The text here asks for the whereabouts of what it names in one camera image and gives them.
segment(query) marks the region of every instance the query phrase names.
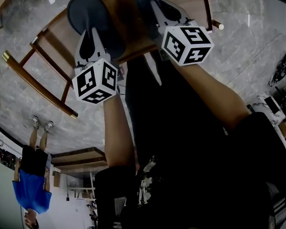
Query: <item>white box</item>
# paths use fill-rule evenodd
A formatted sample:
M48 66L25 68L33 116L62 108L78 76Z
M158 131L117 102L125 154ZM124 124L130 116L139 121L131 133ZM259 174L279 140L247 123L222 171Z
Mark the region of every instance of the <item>white box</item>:
M273 106L276 107L275 113L273 113L272 109L265 101L265 99L269 99L269 98L271 98L273 102ZM278 126L286 118L281 107L275 101L275 99L270 94L270 92L264 92L262 94L259 94L256 97L256 102L252 104L252 108L256 112L263 112L267 116L267 118L269 119L273 127Z
M97 105L116 95L118 70L105 59L72 79L77 100Z
M168 26L162 42L162 49L179 66L202 63L213 47L203 26Z

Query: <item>black sleeve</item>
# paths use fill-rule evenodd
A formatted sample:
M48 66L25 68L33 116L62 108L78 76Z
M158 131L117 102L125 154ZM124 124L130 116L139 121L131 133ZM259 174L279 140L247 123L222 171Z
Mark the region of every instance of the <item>black sleeve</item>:
M135 192L134 168L110 167L95 175L99 229L112 227L115 219L114 199L128 197L133 192Z
M286 193L286 149L265 114L257 112L243 119L231 138L245 169Z

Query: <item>blue shirt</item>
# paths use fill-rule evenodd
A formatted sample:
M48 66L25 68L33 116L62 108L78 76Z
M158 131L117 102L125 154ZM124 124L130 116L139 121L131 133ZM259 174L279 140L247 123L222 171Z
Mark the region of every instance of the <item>blue shirt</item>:
M52 193L43 190L44 177L19 170L20 182L13 181L18 203L25 209L31 208L38 214L49 209Z

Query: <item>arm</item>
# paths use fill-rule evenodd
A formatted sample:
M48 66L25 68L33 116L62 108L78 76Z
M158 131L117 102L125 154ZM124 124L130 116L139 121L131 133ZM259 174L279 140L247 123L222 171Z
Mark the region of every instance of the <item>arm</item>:
M109 167L133 166L134 148L119 95L104 102L105 155Z
M14 181L19 182L19 168L21 165L21 159L17 160L16 166L15 166L15 172L14 172Z
M250 115L243 100L233 90L214 79L199 65L179 67L173 64L227 130L233 130Z
M14 181L19 182L19 169L15 168L15 172L14 172Z
M50 171L46 168L46 182L44 185L44 190L50 192Z

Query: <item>hand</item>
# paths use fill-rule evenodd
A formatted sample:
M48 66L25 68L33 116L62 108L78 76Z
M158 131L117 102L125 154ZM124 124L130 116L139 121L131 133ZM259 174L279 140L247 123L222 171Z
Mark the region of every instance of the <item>hand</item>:
M50 177L50 169L46 167L46 178L49 178Z
M21 158L19 158L19 159L17 160L15 169L19 170L20 166L21 166Z

